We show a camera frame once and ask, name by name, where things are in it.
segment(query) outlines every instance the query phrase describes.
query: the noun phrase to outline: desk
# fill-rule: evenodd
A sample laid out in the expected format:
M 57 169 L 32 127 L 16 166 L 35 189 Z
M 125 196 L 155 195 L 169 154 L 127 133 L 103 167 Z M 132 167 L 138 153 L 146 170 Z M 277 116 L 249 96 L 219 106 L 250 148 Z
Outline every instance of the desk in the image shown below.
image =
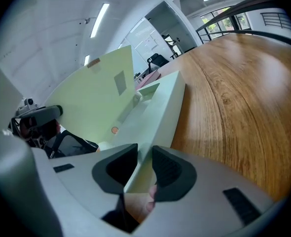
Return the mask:
M 177 70 L 186 88 L 171 147 L 227 164 L 275 201 L 284 198 L 291 189 L 291 47 L 228 34 L 159 72 Z

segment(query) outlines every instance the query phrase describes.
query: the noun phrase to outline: light green panel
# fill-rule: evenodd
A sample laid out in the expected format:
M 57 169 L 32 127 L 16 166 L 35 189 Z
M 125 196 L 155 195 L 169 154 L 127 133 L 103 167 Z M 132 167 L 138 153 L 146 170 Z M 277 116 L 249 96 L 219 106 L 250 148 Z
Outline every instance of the light green panel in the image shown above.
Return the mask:
M 119 95 L 115 76 L 124 72 L 126 90 Z M 69 132 L 99 143 L 135 95 L 131 47 L 126 46 L 100 57 L 64 80 L 45 105 L 61 105 L 58 122 Z

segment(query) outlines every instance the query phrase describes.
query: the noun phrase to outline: railing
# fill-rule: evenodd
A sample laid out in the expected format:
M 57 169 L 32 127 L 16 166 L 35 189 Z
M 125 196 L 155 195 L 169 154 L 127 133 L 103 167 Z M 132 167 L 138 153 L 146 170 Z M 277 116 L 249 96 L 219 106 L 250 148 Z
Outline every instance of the railing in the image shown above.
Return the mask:
M 268 38 L 272 38 L 275 40 L 279 40 L 279 41 L 282 41 L 284 43 L 291 45 L 291 39 L 288 37 L 278 35 L 278 34 L 272 34 L 272 33 L 267 33 L 267 32 L 260 32 L 260 31 L 252 31 L 252 30 L 220 31 L 220 32 L 216 32 L 216 33 L 202 34 L 199 36 L 201 38 L 202 36 L 210 36 L 211 34 L 229 34 L 229 33 L 258 35 L 258 36 L 263 36 L 263 37 L 268 37 Z
M 291 20 L 284 13 L 264 12 L 261 13 L 265 26 L 278 26 L 291 30 Z

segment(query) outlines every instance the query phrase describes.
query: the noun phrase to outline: wooden tabletop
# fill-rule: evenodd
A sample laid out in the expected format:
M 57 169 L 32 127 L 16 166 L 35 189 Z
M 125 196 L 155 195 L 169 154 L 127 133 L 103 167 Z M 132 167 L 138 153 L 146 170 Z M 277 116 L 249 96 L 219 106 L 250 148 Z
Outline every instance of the wooden tabletop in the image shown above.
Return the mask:
M 172 148 L 221 161 L 280 200 L 291 189 L 291 47 L 228 34 L 160 68 L 186 82 Z

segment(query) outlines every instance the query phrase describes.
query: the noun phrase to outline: wooden table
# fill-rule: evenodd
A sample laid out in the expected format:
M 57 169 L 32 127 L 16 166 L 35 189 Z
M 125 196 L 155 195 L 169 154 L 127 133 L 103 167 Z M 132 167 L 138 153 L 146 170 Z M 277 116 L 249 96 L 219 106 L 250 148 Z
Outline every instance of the wooden table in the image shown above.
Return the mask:
M 291 189 L 291 47 L 229 34 L 159 69 L 186 82 L 172 148 L 229 165 L 275 201 Z M 149 196 L 129 197 L 142 221 Z

